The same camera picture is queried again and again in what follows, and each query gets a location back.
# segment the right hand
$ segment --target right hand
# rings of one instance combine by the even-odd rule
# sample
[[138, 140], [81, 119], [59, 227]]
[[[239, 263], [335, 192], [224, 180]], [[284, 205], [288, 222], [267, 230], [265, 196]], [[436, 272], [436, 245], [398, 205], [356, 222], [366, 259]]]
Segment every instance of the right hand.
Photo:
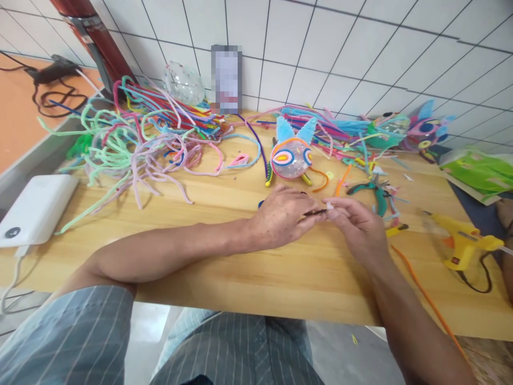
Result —
[[351, 198], [325, 198], [335, 208], [328, 210], [328, 219], [346, 238], [349, 251], [366, 269], [375, 271], [392, 263], [383, 219], [363, 203]]

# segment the wooden table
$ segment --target wooden table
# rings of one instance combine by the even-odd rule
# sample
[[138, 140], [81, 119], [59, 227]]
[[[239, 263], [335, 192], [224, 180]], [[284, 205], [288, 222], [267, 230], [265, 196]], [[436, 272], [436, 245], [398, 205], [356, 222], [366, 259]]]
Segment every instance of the wooden table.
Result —
[[[269, 154], [274, 130], [257, 128], [257, 131]], [[238, 127], [236, 132], [252, 136], [245, 127]], [[220, 149], [227, 162], [239, 152], [250, 157], [256, 154], [255, 145], [242, 138], [228, 139]], [[311, 195], [318, 199], [331, 196], [346, 166], [334, 159], [327, 160], [316, 151], [313, 155], [314, 167], [324, 172], [331, 171], [335, 177], [325, 190]], [[458, 220], [469, 220], [441, 171], [417, 154], [401, 153], [400, 158], [411, 171], [391, 159], [379, 161], [389, 174], [386, 178], [391, 184], [401, 186], [398, 196], [411, 202], [397, 202], [402, 212], [401, 222], [407, 223], [410, 229], [391, 238], [391, 242], [408, 257], [455, 334], [513, 341], [513, 310], [507, 301], [502, 275], [495, 261], [492, 258], [486, 261], [494, 285], [493, 291], [487, 295], [472, 291], [441, 262], [443, 253], [438, 248], [441, 231], [422, 214], [420, 207]], [[206, 148], [198, 171], [211, 171], [216, 165], [217, 154]], [[403, 176], [405, 173], [414, 181], [408, 181]], [[301, 181], [287, 183], [307, 192], [323, 183], [322, 176], [312, 172], [308, 174], [314, 183], [311, 188]], [[262, 159], [253, 167], [225, 170], [217, 177], [195, 176], [181, 171], [173, 176], [185, 185], [194, 205], [186, 204], [172, 183], [154, 184], [162, 193], [160, 197], [140, 187], [145, 205], [143, 210], [137, 208], [134, 195], [129, 192], [117, 203], [85, 218], [66, 234], [55, 236], [26, 257], [22, 264], [22, 276], [25, 278], [20, 287], [54, 291], [92, 252], [109, 242], [156, 227], [185, 226], [197, 222], [213, 224], [250, 217], [269, 193], [265, 187]], [[347, 181], [356, 184], [365, 180], [364, 173], [353, 168]], [[58, 228], [100, 199], [106, 191], [106, 187], [88, 188], [81, 183]], [[374, 204], [370, 191], [359, 192], [355, 197]], [[197, 235], [197, 241], [201, 242], [201, 234]], [[6, 286], [12, 279], [13, 255], [13, 249], [0, 251], [1, 286]], [[422, 297], [402, 261], [394, 252], [392, 256]], [[467, 276], [477, 287], [484, 287], [484, 271], [477, 263], [476, 258]], [[347, 251], [340, 231], [329, 222], [316, 226], [288, 246], [250, 255], [204, 260], [165, 279], [140, 285], [137, 299], [241, 313], [380, 325], [367, 274]], [[424, 299], [421, 300], [433, 314]]]

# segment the yellow glue gun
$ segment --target yellow glue gun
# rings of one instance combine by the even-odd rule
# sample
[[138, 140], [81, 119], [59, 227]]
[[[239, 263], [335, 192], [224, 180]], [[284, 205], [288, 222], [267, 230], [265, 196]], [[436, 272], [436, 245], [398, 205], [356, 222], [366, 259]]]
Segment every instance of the yellow glue gun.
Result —
[[451, 270], [466, 270], [477, 249], [494, 251], [504, 248], [502, 240], [493, 235], [481, 236], [479, 229], [476, 229], [471, 223], [460, 222], [429, 211], [424, 211], [424, 213], [450, 234], [450, 237], [444, 242], [454, 249], [454, 254], [450, 260], [444, 261], [444, 264]]

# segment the forearm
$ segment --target forearm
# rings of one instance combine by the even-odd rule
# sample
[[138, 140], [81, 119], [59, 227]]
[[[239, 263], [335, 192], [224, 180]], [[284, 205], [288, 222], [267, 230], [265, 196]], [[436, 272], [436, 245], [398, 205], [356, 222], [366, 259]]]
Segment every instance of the forearm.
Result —
[[96, 285], [117, 285], [134, 295], [138, 283], [163, 278], [208, 257], [258, 250], [248, 219], [216, 225], [154, 229], [95, 251], [53, 296]]
[[405, 380], [476, 383], [465, 359], [426, 312], [393, 262], [370, 275], [388, 343]]

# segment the charging cable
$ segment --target charging cable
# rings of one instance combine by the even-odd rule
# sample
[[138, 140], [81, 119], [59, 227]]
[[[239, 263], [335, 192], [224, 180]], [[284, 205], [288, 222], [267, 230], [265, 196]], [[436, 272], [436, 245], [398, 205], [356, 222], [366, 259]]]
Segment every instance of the charging cable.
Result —
[[14, 279], [12, 280], [12, 283], [9, 285], [9, 287], [4, 291], [4, 294], [2, 294], [2, 298], [0, 299], [0, 315], [2, 314], [15, 314], [19, 311], [8, 311], [7, 306], [5, 305], [5, 302], [7, 300], [7, 296], [9, 295], [9, 292], [14, 289], [18, 285], [18, 280], [20, 279], [20, 272], [21, 272], [21, 261], [29, 253], [30, 245], [24, 245], [18, 247], [16, 250], [16, 254], [14, 254], [14, 257], [16, 258], [16, 266], [14, 268]]

